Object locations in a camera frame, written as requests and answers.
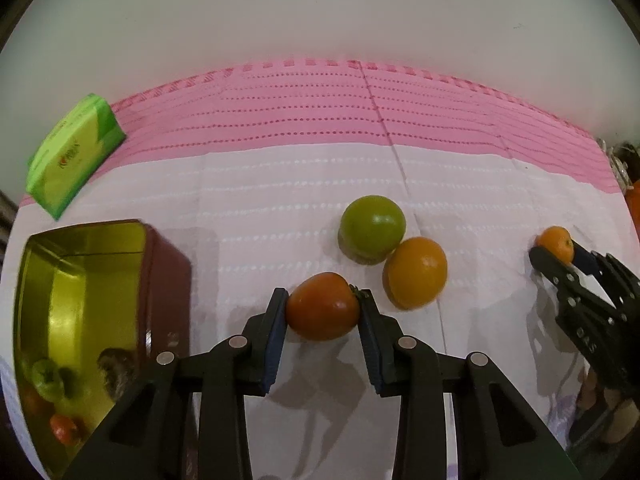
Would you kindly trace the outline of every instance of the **tablecloth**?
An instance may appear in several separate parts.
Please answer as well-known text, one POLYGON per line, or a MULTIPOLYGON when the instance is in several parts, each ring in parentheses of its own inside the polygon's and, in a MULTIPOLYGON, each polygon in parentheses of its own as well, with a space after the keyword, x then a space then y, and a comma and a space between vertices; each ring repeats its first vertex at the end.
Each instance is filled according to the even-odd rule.
MULTIPOLYGON (((558 224, 640 269, 623 196, 587 132, 480 84, 357 60, 246 64, 113 109, 128 139, 60 221, 30 200, 18 212, 0 282, 0 358, 9 369, 27 238, 140 218, 193 264, 192 353, 240 332, 276 286, 291 291, 333 270, 370 288, 384 314, 437 352, 488 354, 565 443, 582 360, 555 325, 553 292, 532 275, 527 248, 558 224), (340 215, 366 194, 402 208, 407 237, 444 248, 449 279, 433 304, 396 310, 382 265, 359 266, 338 249, 340 215)), ((2 374, 5 388, 13 380, 2 374)), ((356 332, 310 343, 289 331, 270 395, 246 399, 254 477, 390 478, 398 410, 370 386, 356 332)), ((20 411, 10 411, 28 447, 20 411)), ((30 456, 37 461, 32 448, 30 456)))

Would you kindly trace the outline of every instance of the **tomato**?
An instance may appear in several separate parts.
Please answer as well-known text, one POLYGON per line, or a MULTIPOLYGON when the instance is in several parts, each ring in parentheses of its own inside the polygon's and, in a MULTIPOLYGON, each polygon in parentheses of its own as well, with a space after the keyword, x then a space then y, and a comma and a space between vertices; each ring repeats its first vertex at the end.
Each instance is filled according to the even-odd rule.
POLYGON ((574 241, 564 227, 554 225, 546 228, 536 237, 536 245, 543 246, 564 264, 569 265, 574 260, 574 241))
POLYGON ((402 242, 386 262, 383 284, 403 310, 431 303, 447 282, 447 257, 433 240, 417 236, 402 242))
POLYGON ((49 419, 51 431, 56 439, 65 446, 75 446, 80 442, 80 431, 75 422, 65 415, 55 414, 49 419))
POLYGON ((40 359, 33 364, 31 383, 49 402, 58 402, 65 392, 58 366, 51 359, 40 359))
POLYGON ((27 384, 21 389, 24 411, 34 416, 50 417, 54 411, 53 403, 44 400, 36 389, 27 384))
POLYGON ((380 263, 402 241, 405 228, 404 214, 395 202, 384 196, 363 196, 344 210, 338 245, 351 260, 380 263))
POLYGON ((301 283, 289 297, 287 323, 311 341, 341 337, 357 325, 360 304, 346 280, 335 272, 321 272, 301 283))

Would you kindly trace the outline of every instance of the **green tomato in box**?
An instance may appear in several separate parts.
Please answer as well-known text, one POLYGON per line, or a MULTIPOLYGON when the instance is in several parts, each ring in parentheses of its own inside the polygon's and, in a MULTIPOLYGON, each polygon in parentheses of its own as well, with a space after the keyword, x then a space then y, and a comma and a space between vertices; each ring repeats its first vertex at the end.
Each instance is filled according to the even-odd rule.
POLYGON ((395 202, 385 196, 363 196, 342 214, 338 245, 351 260, 378 264, 398 247, 405 229, 404 214, 395 202))
POLYGON ((31 383, 44 400, 57 402, 65 393, 58 365, 51 359, 40 359, 31 367, 31 383))

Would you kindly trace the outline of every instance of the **screw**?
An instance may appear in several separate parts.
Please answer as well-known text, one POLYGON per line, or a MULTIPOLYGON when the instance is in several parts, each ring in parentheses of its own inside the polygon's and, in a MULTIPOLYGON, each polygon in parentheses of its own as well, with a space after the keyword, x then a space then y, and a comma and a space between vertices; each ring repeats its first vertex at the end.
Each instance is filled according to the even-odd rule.
POLYGON ((248 341, 243 335, 235 335, 229 339, 229 346, 231 346, 231 348, 242 348, 247 343, 248 341))
POLYGON ((160 352, 156 356, 156 363, 159 365, 167 365, 169 363, 174 362, 174 354, 173 352, 160 352))
POLYGON ((403 335, 400 339, 398 339, 398 346, 400 348, 410 350, 411 348, 415 348, 416 345, 417 345, 417 342, 411 336, 403 335))
POLYGON ((489 358, 482 352, 473 352, 471 354, 471 362, 476 366, 486 366, 489 362, 489 358))

